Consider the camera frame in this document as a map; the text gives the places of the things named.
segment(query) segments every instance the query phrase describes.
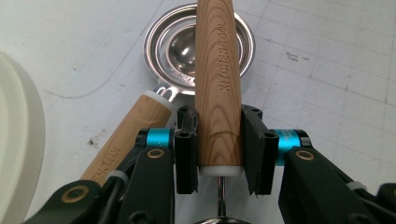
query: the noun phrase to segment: measuring cup handle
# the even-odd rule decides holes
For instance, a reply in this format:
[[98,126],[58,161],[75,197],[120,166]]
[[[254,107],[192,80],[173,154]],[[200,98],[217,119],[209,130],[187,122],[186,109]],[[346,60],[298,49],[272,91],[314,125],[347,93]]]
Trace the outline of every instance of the measuring cup handle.
[[143,128],[164,127],[171,113],[171,103],[153,91],[146,91],[107,140],[81,179],[93,180],[103,186],[107,174],[115,170],[134,147],[139,131]]
[[164,99],[172,102],[178,94],[178,88],[169,85],[166,82],[159,81],[154,88],[154,92],[161,95]]

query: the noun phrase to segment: white table surface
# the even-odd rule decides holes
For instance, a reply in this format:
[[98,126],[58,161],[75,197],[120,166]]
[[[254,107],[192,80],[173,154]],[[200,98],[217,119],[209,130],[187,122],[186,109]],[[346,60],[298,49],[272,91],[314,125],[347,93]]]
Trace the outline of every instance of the white table surface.
[[[79,179],[140,94],[154,88],[143,38],[156,18],[188,2],[0,0],[0,51],[31,76],[45,113],[45,156],[28,217]],[[306,130],[370,192],[396,182],[396,1],[233,3],[257,42],[243,104],[262,109],[268,128]],[[192,100],[178,96],[175,108]],[[248,195],[244,176],[230,178],[228,215],[283,223],[282,174],[276,168],[273,195],[259,199]],[[216,179],[201,177],[199,188],[177,196],[177,223],[216,215]]]

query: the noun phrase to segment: shiny metal bowl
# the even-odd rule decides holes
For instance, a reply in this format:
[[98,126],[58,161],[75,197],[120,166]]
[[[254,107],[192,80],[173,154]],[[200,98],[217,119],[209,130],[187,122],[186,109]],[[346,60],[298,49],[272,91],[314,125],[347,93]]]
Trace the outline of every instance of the shiny metal bowl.
[[[144,44],[146,66],[158,80],[158,89],[177,87],[194,95],[196,4],[176,7],[163,14],[148,29]],[[251,66],[255,40],[248,24],[236,13],[240,76]]]

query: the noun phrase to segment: gold screw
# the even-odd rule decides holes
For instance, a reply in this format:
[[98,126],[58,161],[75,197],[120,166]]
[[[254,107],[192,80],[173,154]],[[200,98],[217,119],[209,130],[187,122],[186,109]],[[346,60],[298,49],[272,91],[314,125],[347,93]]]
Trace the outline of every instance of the gold screw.
[[62,195],[62,201],[64,203],[76,203],[81,199],[85,198],[85,196],[87,196],[89,191],[90,189],[87,186],[84,185],[75,186],[71,189],[68,189]]

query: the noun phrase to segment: wooden utensil handle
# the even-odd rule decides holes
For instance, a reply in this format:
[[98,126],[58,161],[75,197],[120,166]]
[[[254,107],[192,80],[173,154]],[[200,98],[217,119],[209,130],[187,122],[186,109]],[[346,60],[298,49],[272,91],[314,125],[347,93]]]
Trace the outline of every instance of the wooden utensil handle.
[[234,168],[241,170],[243,154],[240,71],[232,0],[198,0],[195,32],[200,173],[237,175]]
[[140,129],[164,127],[171,112],[172,105],[153,91],[141,95],[81,179],[93,180],[103,186],[107,174],[115,170],[134,147]]

